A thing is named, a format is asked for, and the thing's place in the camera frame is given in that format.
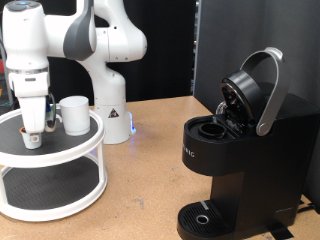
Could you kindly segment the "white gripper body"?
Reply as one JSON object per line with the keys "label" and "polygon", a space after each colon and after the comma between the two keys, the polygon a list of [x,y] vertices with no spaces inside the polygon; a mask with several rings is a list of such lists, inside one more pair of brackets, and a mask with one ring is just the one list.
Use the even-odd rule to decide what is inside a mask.
{"label": "white gripper body", "polygon": [[46,96],[50,85],[47,71],[10,70],[9,85],[18,99],[23,124],[28,133],[45,128]]}

